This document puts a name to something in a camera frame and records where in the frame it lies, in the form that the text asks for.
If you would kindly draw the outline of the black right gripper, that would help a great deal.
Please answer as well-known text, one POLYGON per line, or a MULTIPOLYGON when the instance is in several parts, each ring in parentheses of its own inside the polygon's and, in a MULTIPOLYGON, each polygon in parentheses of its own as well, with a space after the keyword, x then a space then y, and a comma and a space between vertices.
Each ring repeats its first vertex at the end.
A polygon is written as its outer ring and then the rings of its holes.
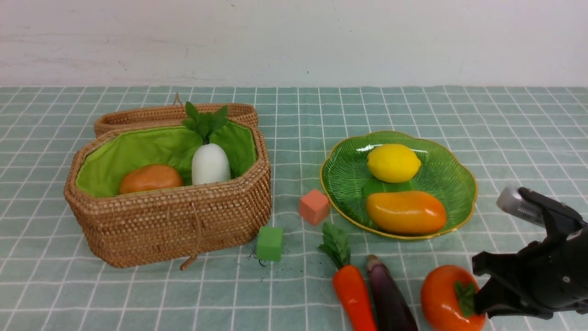
POLYGON ((518 253, 482 251, 472 257, 472 271, 517 277, 519 293, 489 280, 474 295, 477 315, 550 319, 554 313, 587 313, 587 224, 567 235, 548 235, 518 253))

